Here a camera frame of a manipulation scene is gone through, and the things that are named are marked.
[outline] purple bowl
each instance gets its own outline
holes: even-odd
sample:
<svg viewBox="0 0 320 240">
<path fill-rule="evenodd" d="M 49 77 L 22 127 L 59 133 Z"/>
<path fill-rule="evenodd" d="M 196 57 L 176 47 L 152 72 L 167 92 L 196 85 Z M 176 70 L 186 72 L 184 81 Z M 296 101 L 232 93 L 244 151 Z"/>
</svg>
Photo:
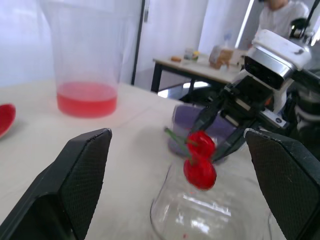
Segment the purple bowl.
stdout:
<svg viewBox="0 0 320 240">
<path fill-rule="evenodd" d="M 173 132 L 178 136 L 186 138 L 201 110 L 201 107 L 187 104 L 176 106 L 172 116 Z M 213 138 L 218 146 L 223 143 L 235 129 L 236 128 L 231 123 L 218 115 L 214 123 L 205 132 L 208 136 Z M 183 157 L 186 156 L 172 138 L 168 141 L 168 147 L 173 153 Z"/>
</svg>

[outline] white table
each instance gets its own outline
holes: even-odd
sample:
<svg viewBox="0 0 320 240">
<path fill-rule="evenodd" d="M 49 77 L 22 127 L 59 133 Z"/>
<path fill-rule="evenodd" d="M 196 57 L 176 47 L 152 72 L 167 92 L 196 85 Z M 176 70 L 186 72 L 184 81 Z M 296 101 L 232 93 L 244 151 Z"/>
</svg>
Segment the white table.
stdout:
<svg viewBox="0 0 320 240">
<path fill-rule="evenodd" d="M 240 72 L 240 68 L 233 65 L 230 65 L 229 69 L 214 69 L 209 64 L 209 56 L 201 56 L 197 62 L 184 59 L 181 62 L 174 62 L 169 58 L 156 58 L 153 61 L 155 66 L 151 91 L 155 93 L 159 91 L 162 71 L 190 78 L 190 92 L 195 81 L 203 81 L 219 89 L 231 83 Z"/>
<path fill-rule="evenodd" d="M 153 239 L 151 202 L 177 158 L 168 151 L 163 129 L 180 103 L 122 84 L 114 114 L 81 119 L 62 114 L 55 96 L 50 81 L 0 88 L 0 102 L 13 103 L 17 110 L 14 127 L 0 139 L 0 223 L 68 140 L 111 128 L 104 184 L 86 239 Z M 248 148 L 231 155 L 224 166 L 257 183 Z"/>
</svg>

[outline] metal table leg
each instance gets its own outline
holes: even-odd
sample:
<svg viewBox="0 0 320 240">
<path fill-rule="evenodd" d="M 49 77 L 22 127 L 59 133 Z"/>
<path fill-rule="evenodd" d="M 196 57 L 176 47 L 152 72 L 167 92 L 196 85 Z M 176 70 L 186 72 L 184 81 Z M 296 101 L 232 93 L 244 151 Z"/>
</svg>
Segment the metal table leg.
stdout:
<svg viewBox="0 0 320 240">
<path fill-rule="evenodd" d="M 190 82 L 189 93 L 193 92 L 193 90 L 195 88 L 195 82 L 196 82 L 196 80 L 194 78 L 192 78 L 191 82 Z"/>
<path fill-rule="evenodd" d="M 154 92 L 154 93 L 158 93 L 159 92 L 162 69 L 163 68 L 162 68 L 161 64 L 159 64 L 159 63 L 155 64 L 154 72 L 153 72 L 151 92 Z"/>
</svg>

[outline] pink liquid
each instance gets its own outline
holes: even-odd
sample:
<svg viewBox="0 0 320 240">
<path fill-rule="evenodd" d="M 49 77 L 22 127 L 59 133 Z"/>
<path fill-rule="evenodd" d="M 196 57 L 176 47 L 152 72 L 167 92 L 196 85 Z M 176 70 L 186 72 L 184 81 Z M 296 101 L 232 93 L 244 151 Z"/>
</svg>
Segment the pink liquid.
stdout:
<svg viewBox="0 0 320 240">
<path fill-rule="evenodd" d="M 117 90 L 98 82 L 62 84 L 56 98 L 63 113 L 76 117 L 102 117 L 112 114 L 117 107 Z"/>
</svg>

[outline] red bowl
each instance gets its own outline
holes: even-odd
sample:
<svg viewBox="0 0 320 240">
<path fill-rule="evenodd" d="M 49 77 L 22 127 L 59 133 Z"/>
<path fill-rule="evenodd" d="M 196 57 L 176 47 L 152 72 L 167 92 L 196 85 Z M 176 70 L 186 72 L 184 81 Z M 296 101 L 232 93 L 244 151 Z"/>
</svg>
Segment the red bowl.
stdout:
<svg viewBox="0 0 320 240">
<path fill-rule="evenodd" d="M 12 104 L 0 105 L 0 138 L 11 128 L 16 118 L 16 107 Z"/>
</svg>

